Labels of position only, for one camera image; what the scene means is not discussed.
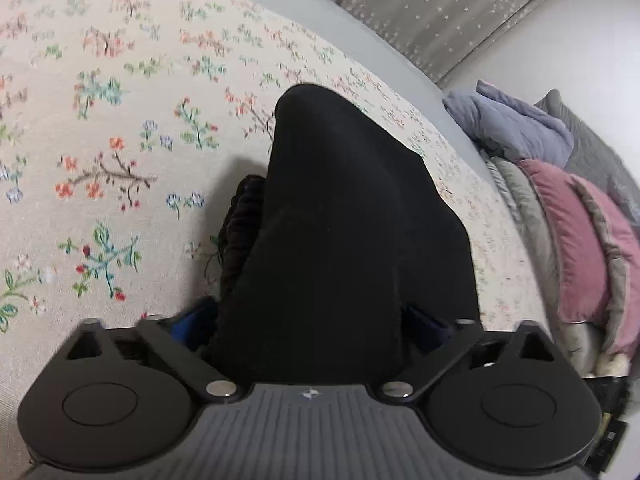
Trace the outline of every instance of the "folded blanket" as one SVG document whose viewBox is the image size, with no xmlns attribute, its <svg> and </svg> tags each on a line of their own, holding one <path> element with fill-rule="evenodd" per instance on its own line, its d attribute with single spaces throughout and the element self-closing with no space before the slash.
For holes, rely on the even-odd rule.
<svg viewBox="0 0 640 480">
<path fill-rule="evenodd" d="M 472 140 L 511 162 L 533 158 L 564 168 L 574 138 L 562 121 L 482 81 L 477 90 L 453 90 L 443 99 Z"/>
</svg>

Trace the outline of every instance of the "metal screw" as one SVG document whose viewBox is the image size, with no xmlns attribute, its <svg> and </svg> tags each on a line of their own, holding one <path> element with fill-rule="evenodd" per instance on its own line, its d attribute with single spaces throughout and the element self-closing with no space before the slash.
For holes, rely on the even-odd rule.
<svg viewBox="0 0 640 480">
<path fill-rule="evenodd" d="M 408 397 L 414 392 L 414 387 L 403 381 L 391 381 L 382 385 L 382 393 L 387 397 L 399 399 Z"/>
<path fill-rule="evenodd" d="M 230 397 L 238 390 L 238 386 L 231 381 L 213 381 L 207 384 L 206 391 L 214 397 Z"/>
</svg>

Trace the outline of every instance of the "bedding pile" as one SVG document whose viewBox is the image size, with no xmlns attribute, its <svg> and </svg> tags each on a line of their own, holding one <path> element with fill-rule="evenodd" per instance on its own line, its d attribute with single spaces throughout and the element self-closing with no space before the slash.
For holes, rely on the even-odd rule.
<svg viewBox="0 0 640 480">
<path fill-rule="evenodd" d="M 627 375 L 640 341 L 640 189 L 619 156 L 557 90 L 532 106 L 479 81 L 444 104 L 489 154 L 556 341 L 583 376 Z"/>
</svg>

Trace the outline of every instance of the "black pants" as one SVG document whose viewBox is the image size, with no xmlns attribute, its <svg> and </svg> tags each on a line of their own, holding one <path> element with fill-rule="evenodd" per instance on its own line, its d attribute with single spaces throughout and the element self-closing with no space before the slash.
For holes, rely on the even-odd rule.
<svg viewBox="0 0 640 480">
<path fill-rule="evenodd" d="M 225 222 L 233 277 L 210 346 L 222 373 L 384 381 L 403 366 L 404 304 L 445 321 L 479 319 L 462 222 L 420 156 L 338 94 L 303 84 L 279 99 L 258 203 L 261 185 L 235 204 L 251 213 Z M 257 212 L 259 222 L 247 221 Z"/>
</svg>

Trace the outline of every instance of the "black device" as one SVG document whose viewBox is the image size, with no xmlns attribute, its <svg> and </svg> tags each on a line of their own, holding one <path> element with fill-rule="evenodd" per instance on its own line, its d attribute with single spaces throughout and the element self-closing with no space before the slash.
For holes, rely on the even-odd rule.
<svg viewBox="0 0 640 480">
<path fill-rule="evenodd" d="M 72 333 L 18 410 L 25 479 L 592 478 L 598 403 L 533 322 L 460 322 L 385 384 L 317 385 L 236 384 L 181 319 Z"/>
</svg>

